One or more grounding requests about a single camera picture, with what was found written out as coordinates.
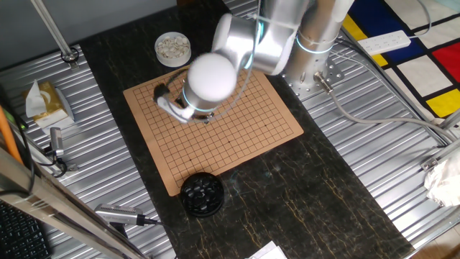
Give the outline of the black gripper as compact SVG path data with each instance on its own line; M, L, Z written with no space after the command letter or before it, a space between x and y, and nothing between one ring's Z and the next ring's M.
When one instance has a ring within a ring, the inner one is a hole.
M204 119L204 124L209 124L211 122L211 118L214 116L213 112L195 112L192 116L193 119Z

